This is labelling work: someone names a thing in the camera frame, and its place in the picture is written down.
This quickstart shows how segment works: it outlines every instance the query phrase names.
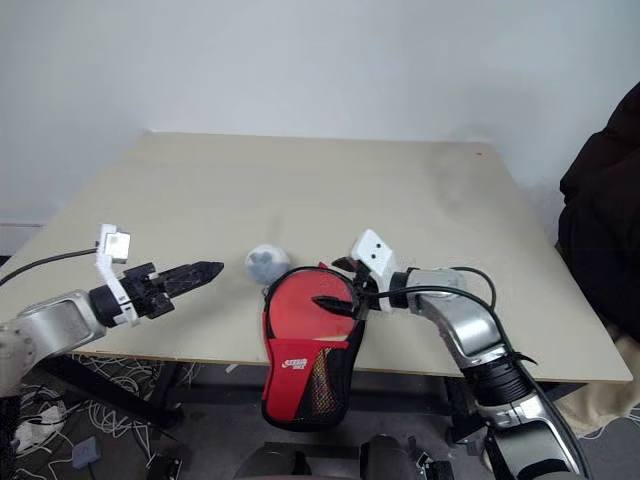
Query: printed logo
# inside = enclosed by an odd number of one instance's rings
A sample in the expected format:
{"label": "printed logo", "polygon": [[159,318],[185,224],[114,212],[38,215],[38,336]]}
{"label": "printed logo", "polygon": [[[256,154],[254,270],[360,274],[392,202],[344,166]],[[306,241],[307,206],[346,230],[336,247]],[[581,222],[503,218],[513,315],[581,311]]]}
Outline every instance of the printed logo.
{"label": "printed logo", "polygon": [[294,358],[293,360],[285,360],[282,362],[282,368],[291,367],[293,370],[304,370],[306,366],[306,358]]}

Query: table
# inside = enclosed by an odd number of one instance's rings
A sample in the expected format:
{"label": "table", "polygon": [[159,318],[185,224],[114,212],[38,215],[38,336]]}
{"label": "table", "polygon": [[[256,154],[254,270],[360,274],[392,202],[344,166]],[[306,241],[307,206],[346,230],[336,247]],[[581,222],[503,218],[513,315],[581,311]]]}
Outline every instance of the table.
{"label": "table", "polygon": [[[261,243],[295,265],[348,253],[365,228],[400,264],[469,265],[498,288],[514,346],[539,380],[627,381],[629,370],[492,148],[480,143],[384,142],[207,134],[148,134],[2,268],[93,245],[100,223],[132,234],[128,267],[225,263],[176,310],[122,326],[84,353],[266,363],[261,288],[244,271]],[[93,259],[40,267],[0,289],[0,314],[102,283]],[[474,291],[486,295],[481,283]],[[459,376],[435,327],[407,312],[370,315],[356,369]]]}

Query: blue object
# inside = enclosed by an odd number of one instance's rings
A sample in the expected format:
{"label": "blue object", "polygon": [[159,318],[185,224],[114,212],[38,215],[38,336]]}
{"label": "blue object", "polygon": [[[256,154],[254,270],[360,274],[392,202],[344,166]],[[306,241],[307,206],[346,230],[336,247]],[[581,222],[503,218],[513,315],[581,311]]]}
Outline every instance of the blue object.
{"label": "blue object", "polygon": [[100,460],[100,449],[96,437],[76,443],[71,451],[71,463],[76,470],[82,470],[90,463]]}

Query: ping pong paddle case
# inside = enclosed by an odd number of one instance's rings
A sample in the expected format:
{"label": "ping pong paddle case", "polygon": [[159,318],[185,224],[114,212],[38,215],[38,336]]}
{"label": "ping pong paddle case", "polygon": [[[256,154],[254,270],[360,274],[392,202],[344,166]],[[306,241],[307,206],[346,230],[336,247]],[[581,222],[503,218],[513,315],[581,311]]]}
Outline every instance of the ping pong paddle case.
{"label": "ping pong paddle case", "polygon": [[262,415],[275,427],[317,431],[340,423],[348,410],[365,322],[323,310],[312,300],[321,295],[357,302],[351,281],[323,266],[286,273],[266,295],[263,333],[271,365]]}

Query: white ball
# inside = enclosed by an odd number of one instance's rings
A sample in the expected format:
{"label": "white ball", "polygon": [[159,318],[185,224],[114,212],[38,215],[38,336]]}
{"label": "white ball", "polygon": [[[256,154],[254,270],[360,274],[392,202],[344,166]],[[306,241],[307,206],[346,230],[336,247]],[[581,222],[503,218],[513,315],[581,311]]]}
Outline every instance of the white ball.
{"label": "white ball", "polygon": [[271,285],[291,270],[291,260],[286,252],[275,245],[258,245],[247,254],[245,268],[251,278],[260,285]]}

